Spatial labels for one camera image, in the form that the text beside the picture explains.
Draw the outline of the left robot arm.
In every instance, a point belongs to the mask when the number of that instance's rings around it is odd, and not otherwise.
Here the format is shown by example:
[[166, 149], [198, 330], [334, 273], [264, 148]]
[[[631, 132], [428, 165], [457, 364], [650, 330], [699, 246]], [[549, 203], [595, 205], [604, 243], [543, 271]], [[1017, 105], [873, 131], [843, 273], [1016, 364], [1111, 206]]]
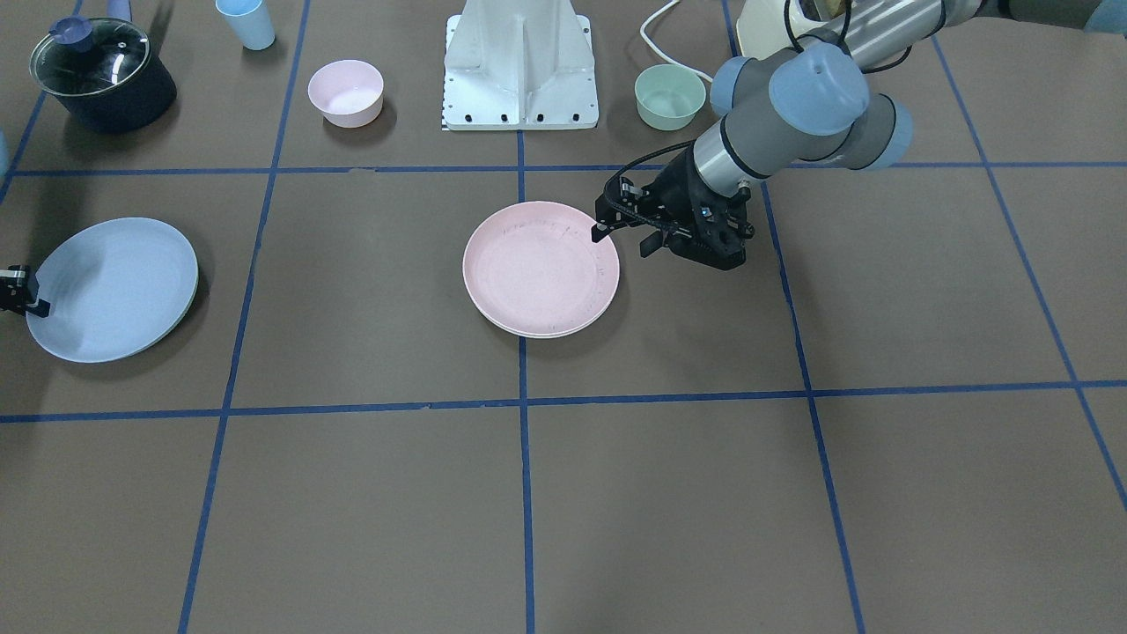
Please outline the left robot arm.
[[710, 92], [718, 120], [672, 145], [653, 184], [637, 186], [623, 170], [607, 178], [591, 241], [653, 227], [639, 245], [644, 257], [665, 248], [709, 268], [738, 268], [754, 236], [748, 200], [760, 185], [796, 161], [849, 170], [897, 162], [913, 137], [912, 116], [873, 92], [868, 77], [919, 41], [979, 17], [1124, 33], [1122, 1], [861, 1], [813, 32], [786, 26], [783, 48], [721, 65]]

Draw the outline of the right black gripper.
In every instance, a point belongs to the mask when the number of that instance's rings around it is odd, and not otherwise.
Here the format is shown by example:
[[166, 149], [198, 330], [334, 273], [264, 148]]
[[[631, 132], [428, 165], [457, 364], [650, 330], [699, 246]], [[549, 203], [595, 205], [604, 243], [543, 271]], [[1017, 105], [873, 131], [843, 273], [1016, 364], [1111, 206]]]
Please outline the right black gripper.
[[46, 300], [33, 301], [29, 270], [27, 265], [1, 269], [1, 310], [46, 318], [51, 313], [51, 304]]

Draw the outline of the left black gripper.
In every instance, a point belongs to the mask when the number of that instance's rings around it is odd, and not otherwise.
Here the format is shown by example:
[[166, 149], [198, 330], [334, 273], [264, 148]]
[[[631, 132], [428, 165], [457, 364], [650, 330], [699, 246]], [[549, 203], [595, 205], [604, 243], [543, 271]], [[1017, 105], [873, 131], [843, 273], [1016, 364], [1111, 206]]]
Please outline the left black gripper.
[[[638, 186], [625, 173], [644, 162], [675, 152], [653, 184]], [[669, 145], [636, 158], [607, 177], [595, 200], [591, 242], [601, 242], [625, 227], [653, 227], [640, 241], [648, 257], [663, 248], [673, 255], [719, 270], [733, 270], [748, 260], [746, 242], [755, 236], [748, 222], [749, 185], [733, 195], [712, 191], [696, 172], [691, 145]]]

